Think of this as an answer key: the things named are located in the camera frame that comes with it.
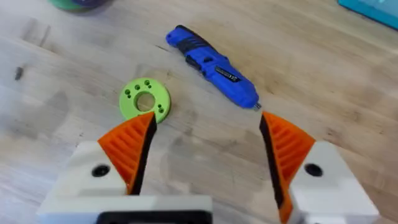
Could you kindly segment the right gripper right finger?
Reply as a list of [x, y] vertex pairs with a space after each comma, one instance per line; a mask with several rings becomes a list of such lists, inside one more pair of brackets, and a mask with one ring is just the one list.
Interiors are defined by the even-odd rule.
[[337, 146], [266, 111], [259, 125], [281, 223], [375, 223], [379, 210]]

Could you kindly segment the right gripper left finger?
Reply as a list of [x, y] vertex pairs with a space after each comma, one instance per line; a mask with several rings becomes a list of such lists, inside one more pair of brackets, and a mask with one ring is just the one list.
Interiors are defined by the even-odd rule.
[[96, 141], [79, 143], [48, 196], [138, 195], [156, 130], [155, 114], [149, 112], [121, 123]]

